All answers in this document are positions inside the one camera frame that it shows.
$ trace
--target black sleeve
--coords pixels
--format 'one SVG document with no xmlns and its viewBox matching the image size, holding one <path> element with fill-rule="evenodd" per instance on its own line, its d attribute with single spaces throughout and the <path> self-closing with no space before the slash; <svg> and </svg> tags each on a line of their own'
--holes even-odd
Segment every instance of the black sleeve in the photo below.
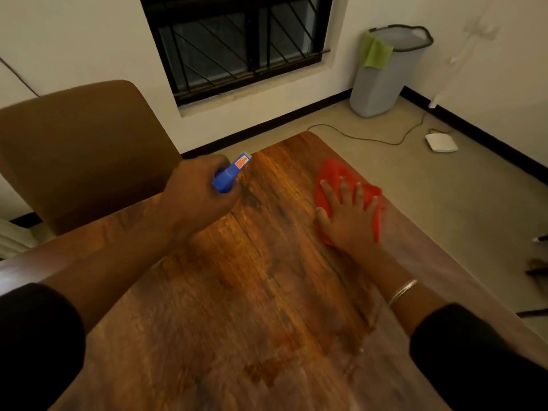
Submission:
<svg viewBox="0 0 548 411">
<path fill-rule="evenodd" d="M 86 333 L 76 309 L 43 284 L 0 297 L 2 409 L 47 409 L 82 369 Z"/>
<path fill-rule="evenodd" d="M 490 325 L 459 304 L 425 318 L 409 350 L 454 410 L 545 407 L 548 370 L 513 352 Z"/>
</svg>

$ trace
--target green cloth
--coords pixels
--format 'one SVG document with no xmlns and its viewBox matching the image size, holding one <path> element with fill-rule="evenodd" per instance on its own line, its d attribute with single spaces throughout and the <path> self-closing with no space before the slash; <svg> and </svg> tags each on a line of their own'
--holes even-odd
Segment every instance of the green cloth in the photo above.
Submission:
<svg viewBox="0 0 548 411">
<path fill-rule="evenodd" d="M 363 35 L 362 45 L 360 46 L 360 65 L 384 69 L 390 62 L 392 50 L 394 50 L 393 46 L 367 31 Z"/>
</svg>

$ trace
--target window frame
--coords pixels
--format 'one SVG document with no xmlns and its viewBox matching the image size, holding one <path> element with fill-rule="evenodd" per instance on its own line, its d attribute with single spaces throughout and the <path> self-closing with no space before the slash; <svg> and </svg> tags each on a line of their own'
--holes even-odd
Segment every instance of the window frame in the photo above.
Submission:
<svg viewBox="0 0 548 411">
<path fill-rule="evenodd" d="M 148 26 L 150 27 L 152 37 L 156 44 L 156 48 L 160 55 L 162 65 L 166 72 L 169 85 L 172 89 L 177 105 L 181 106 L 196 102 L 210 96 L 222 94 L 242 86 L 321 62 L 322 55 L 329 51 L 324 50 L 324 43 L 333 0 L 319 0 L 318 6 L 315 8 L 316 27 L 312 39 L 313 49 L 311 54 L 307 54 L 306 57 L 302 57 L 297 60 L 291 60 L 289 63 L 281 63 L 263 68 L 259 66 L 259 10 L 267 8 L 268 44 L 268 41 L 270 41 L 269 23 L 271 23 L 271 6 L 282 3 L 290 3 L 292 1 L 298 0 L 224 0 L 225 5 L 216 5 L 213 0 L 141 0 Z M 185 14 L 189 15 L 187 13 L 188 6 L 191 6 L 191 8 L 194 9 L 191 13 L 191 18 L 184 17 Z M 251 73 L 244 76 L 239 76 L 236 79 L 216 83 L 213 86 L 207 86 L 195 90 L 188 89 L 188 91 L 181 92 L 175 81 L 175 76 L 171 69 L 167 52 L 164 48 L 163 40 L 160 34 L 160 27 L 168 26 L 172 32 L 173 38 L 175 39 L 173 26 L 177 23 L 192 22 L 209 17 L 226 16 L 230 13 L 245 14 L 245 33 L 247 34 L 245 36 L 247 51 L 246 59 Z M 179 49 L 177 49 L 177 54 L 181 67 L 184 69 L 187 65 L 182 64 L 183 61 Z M 267 49 L 267 62 L 270 64 L 270 49 Z"/>
</svg>

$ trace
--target cable on floor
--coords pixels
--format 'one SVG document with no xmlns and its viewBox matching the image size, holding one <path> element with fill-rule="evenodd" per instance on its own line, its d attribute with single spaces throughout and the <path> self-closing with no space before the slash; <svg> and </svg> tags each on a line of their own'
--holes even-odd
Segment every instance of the cable on floor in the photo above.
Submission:
<svg viewBox="0 0 548 411">
<path fill-rule="evenodd" d="M 348 135 L 348 134 L 345 134 L 344 132 L 342 132 L 341 130 L 338 130 L 337 128 L 333 127 L 332 125 L 329 125 L 329 124 L 314 124 L 314 125 L 311 125 L 309 126 L 306 131 L 309 131 L 311 128 L 314 128 L 314 127 L 317 127 L 317 126 L 327 126 L 327 127 L 330 127 L 330 128 L 333 128 L 335 131 L 338 131 L 340 134 L 344 135 L 345 137 L 348 137 L 348 138 L 353 138 L 354 140 L 363 140 L 363 141 L 374 141 L 374 142 L 380 142 L 382 144 L 387 144 L 389 146 L 399 146 L 401 143 L 403 143 L 403 141 L 406 139 L 406 137 L 415 129 L 415 128 L 418 128 L 420 127 L 422 124 L 424 124 L 424 119 L 426 118 L 426 115 L 428 114 L 428 112 L 425 112 L 424 114 L 422 114 L 422 117 L 420 119 L 420 123 L 414 125 L 413 127 L 411 127 L 402 137 L 402 139 L 399 141 L 399 142 L 388 142 L 388 141 L 382 141 L 382 140 L 376 140 L 374 138 L 362 138 L 362 137 L 353 137 L 351 135 Z M 449 131 L 441 131 L 441 130 L 436 130 L 435 128 L 429 128 L 428 129 L 428 132 L 431 134 L 433 132 L 441 132 L 443 134 L 449 134 L 450 132 L 453 132 L 454 130 L 449 130 Z"/>
<path fill-rule="evenodd" d="M 8 69 L 13 73 L 13 75 L 17 76 L 17 79 L 20 80 L 21 82 L 23 82 L 23 84 L 24 84 L 24 85 L 25 85 L 33 94 L 35 94 L 37 98 L 40 98 L 40 95 L 38 95 L 38 94 L 36 93 L 36 91 L 35 91 L 34 89 L 32 89 L 32 88 L 29 86 L 29 84 L 28 84 L 27 82 L 25 82 L 24 79 L 15 71 L 15 69 L 12 68 L 10 65 L 8 65 L 8 64 L 6 63 L 6 61 L 3 60 L 1 57 L 0 57 L 0 62 L 2 62 L 2 63 L 4 64 L 4 66 L 5 66 L 6 68 L 8 68 Z"/>
</svg>

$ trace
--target white electronic device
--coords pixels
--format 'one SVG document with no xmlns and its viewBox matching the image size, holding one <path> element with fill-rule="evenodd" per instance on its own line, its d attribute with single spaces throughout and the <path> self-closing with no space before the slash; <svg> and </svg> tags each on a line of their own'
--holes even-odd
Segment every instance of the white electronic device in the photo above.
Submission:
<svg viewBox="0 0 548 411">
<path fill-rule="evenodd" d="M 442 132 L 427 134 L 426 140 L 436 153 L 452 153 L 459 149 L 453 138 L 449 134 L 443 134 Z"/>
</svg>

